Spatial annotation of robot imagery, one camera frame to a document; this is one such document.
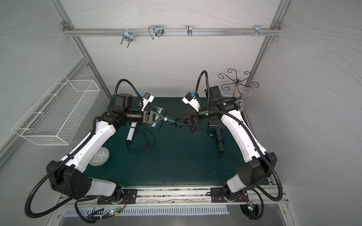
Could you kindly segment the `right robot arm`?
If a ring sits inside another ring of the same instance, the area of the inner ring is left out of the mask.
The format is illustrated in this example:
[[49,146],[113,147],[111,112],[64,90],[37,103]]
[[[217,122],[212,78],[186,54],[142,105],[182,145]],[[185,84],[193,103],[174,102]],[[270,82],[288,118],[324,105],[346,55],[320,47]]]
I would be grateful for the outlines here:
[[[189,92],[183,98],[183,102],[189,104],[193,109],[188,116],[192,130],[197,130],[196,125],[202,119],[217,116],[229,130],[242,153],[245,163],[237,169],[236,175],[228,179],[223,186],[224,197],[233,201],[239,192],[258,189],[270,200],[281,201],[283,198],[282,184],[274,168],[277,156],[275,153],[267,152],[251,133],[243,121],[236,99],[224,98],[218,86],[210,87],[208,73],[203,70],[198,77],[195,91]],[[276,196],[270,195],[257,185],[259,181],[269,176],[273,176],[276,181],[278,188]]]

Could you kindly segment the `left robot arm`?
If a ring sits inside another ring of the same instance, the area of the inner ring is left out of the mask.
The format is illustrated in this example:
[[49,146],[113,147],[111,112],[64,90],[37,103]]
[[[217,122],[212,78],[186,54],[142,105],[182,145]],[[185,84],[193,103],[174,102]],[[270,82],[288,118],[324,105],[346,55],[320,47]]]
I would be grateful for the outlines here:
[[[71,200],[79,203],[100,198],[109,199],[109,203],[112,204],[126,203],[126,196],[122,191],[121,184],[109,180],[92,179],[84,175],[84,171],[108,139],[128,121],[131,122],[131,126],[126,138],[127,146],[131,144],[139,124],[154,124],[164,119],[160,113],[145,108],[154,100],[154,96],[139,92],[136,92],[136,95],[138,106],[132,110],[133,96],[119,94],[115,90],[114,105],[109,111],[105,111],[101,116],[93,119],[90,133],[60,161],[51,161],[47,165],[47,174],[36,184],[25,202],[24,211],[27,217],[46,216]],[[46,211],[35,213],[31,209],[33,199],[47,180],[50,182],[52,190],[66,195],[68,198]]]

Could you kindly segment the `dark green hair dryer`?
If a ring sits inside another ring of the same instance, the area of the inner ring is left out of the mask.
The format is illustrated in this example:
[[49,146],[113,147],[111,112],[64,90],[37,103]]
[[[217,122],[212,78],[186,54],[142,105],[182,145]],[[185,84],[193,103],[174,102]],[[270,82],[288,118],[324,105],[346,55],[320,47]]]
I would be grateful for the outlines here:
[[167,110],[158,106],[153,106],[151,113],[151,127],[154,129],[160,130],[164,123],[170,125],[176,125],[177,119],[171,116],[167,116]]

